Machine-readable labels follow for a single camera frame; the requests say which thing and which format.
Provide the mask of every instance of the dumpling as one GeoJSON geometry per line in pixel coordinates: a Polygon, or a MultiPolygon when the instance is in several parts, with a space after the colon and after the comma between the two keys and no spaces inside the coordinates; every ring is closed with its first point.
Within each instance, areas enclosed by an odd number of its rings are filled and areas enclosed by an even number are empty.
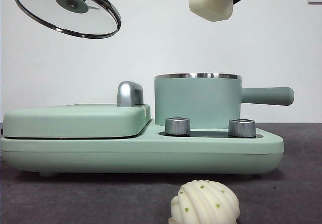
{"type": "Polygon", "coordinates": [[[239,201],[227,186],[194,180],[172,199],[169,224],[236,224],[239,214],[239,201]]]}

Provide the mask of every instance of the metal lid handle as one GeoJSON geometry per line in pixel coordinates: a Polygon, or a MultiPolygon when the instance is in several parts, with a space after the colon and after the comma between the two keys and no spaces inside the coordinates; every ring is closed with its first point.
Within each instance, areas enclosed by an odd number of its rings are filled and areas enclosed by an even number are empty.
{"type": "Polygon", "coordinates": [[[143,88],[135,82],[121,82],[117,91],[117,107],[143,104],[143,88]]]}

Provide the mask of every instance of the pot rim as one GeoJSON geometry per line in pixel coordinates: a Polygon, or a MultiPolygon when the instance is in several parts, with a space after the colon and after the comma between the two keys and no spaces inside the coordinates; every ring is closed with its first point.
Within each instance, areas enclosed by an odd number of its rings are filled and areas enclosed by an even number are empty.
{"type": "Polygon", "coordinates": [[[225,73],[175,73],[175,74],[160,74],[154,79],[170,79],[170,78],[224,78],[224,79],[242,79],[237,74],[225,73]]]}

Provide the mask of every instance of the gray countertop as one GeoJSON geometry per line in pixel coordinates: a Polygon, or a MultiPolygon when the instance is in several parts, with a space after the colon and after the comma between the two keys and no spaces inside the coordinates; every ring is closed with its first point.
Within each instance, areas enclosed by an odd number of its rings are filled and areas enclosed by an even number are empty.
{"type": "Polygon", "coordinates": [[[279,167],[262,175],[60,174],[43,178],[1,161],[1,223],[167,224],[191,180],[219,181],[240,203],[238,224],[322,223],[322,124],[258,124],[284,138],[279,167]]]}

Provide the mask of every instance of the saucepan handle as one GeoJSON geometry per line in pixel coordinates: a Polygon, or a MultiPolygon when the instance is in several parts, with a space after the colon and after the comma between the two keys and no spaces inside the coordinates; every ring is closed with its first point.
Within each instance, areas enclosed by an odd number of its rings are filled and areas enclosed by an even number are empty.
{"type": "Polygon", "coordinates": [[[143,104],[143,88],[135,82],[121,82],[117,91],[117,107],[143,104]]]}
{"type": "Polygon", "coordinates": [[[289,106],[294,101],[294,91],[289,87],[243,88],[242,103],[289,106]]]}

